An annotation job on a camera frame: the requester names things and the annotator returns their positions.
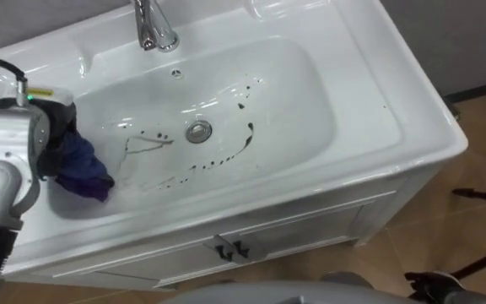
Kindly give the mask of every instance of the chrome faucet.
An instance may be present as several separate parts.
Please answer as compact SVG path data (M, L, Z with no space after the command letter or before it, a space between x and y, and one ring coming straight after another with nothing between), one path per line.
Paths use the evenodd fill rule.
M149 51L157 47L161 52L174 51L179 37L160 10L157 0L134 0L136 26L140 46Z

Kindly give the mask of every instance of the gray object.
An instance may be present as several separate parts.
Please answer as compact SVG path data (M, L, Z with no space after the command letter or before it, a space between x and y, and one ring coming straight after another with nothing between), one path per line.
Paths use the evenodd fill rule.
M161 52L171 52L179 46L179 37L166 20L157 0L134 0L134 11L138 42L145 51L156 47Z
M162 304L415 304L418 301L372 289L354 273L327 274L322 282L228 283L187 292ZM436 304L486 304L486 295L462 291Z
M331 282L222 284L187 292L162 304L415 304L368 287Z

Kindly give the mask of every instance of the sink drain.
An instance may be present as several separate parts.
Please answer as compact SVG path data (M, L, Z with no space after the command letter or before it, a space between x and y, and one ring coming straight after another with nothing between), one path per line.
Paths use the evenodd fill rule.
M208 140L213 129L209 122L198 120L193 122L189 128L186 129L186 140L193 144L200 144Z

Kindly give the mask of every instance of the cloth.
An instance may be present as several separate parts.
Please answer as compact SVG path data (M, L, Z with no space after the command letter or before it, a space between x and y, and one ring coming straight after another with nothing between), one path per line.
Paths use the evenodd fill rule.
M103 163L95 157L93 145L78 132L66 132L62 163L56 182L67 191L105 202L115 182Z

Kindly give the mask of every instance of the wooden floor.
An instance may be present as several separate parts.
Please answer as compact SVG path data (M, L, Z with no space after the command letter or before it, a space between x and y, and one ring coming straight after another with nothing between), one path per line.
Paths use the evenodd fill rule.
M461 125L470 140L453 160L364 247L336 245L213 274L180 284L190 290L220 280L317 280L336 270L354 271L376 289L407 295L406 271L454 271L486 254L486 202L450 195L455 187L486 191L486 96L459 105ZM486 270L463 280L486 293ZM157 303L176 292L136 292L55 285L8 283L0 304Z

